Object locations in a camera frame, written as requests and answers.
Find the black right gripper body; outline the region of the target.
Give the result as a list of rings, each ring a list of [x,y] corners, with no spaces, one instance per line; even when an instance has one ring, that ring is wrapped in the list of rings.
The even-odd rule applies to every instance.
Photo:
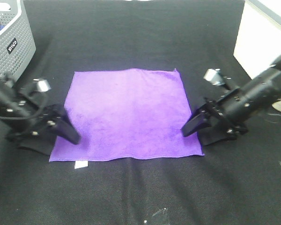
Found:
[[[217,101],[204,97],[204,103],[197,110],[204,110],[210,115],[211,126],[201,131],[221,131],[228,134],[244,135],[248,128],[243,121],[236,121],[237,103],[240,102],[240,89],[228,91]]]

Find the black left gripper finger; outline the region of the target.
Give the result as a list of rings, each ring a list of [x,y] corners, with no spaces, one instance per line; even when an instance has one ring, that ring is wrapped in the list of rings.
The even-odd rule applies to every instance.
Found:
[[[45,137],[45,136],[30,136],[20,140],[18,142],[18,148],[32,150],[38,153],[42,153],[44,155],[50,155],[54,144],[55,144],[56,137]]]
[[[80,142],[80,135],[76,129],[64,120],[49,120],[49,131],[57,136],[64,138],[72,144],[78,144]]]

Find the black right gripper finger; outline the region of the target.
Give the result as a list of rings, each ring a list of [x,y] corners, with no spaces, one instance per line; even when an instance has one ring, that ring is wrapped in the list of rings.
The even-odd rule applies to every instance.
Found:
[[[235,134],[228,134],[221,131],[211,130],[199,132],[199,140],[203,146],[208,146],[219,142],[233,141],[236,138],[237,136]]]
[[[196,110],[189,120],[182,126],[181,132],[183,137],[187,137],[210,126],[210,115],[204,110]]]

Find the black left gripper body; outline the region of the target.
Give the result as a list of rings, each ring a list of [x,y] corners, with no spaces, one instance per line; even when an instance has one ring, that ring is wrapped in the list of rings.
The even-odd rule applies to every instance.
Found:
[[[20,141],[30,136],[52,134],[48,128],[49,120],[64,120],[67,122],[67,112],[64,106],[54,104],[47,106],[48,96],[41,94],[42,100],[37,102],[34,97],[22,94],[26,105],[20,106],[19,115],[5,118],[11,127],[6,138],[10,141]]]

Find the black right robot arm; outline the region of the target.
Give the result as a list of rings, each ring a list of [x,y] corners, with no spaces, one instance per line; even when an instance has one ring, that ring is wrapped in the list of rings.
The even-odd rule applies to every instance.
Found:
[[[208,69],[204,79],[213,86],[225,90],[218,100],[207,97],[192,112],[181,132],[188,137],[204,130],[200,143],[204,146],[237,139],[238,134],[246,134],[245,121],[272,104],[281,101],[281,55],[258,76],[240,87],[220,69]]]

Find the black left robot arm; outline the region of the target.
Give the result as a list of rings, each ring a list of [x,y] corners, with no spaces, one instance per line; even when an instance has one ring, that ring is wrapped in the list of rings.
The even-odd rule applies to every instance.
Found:
[[[63,105],[48,105],[46,79],[15,89],[0,79],[0,120],[10,127],[6,139],[19,149],[50,155],[56,136],[77,145],[81,136]]]

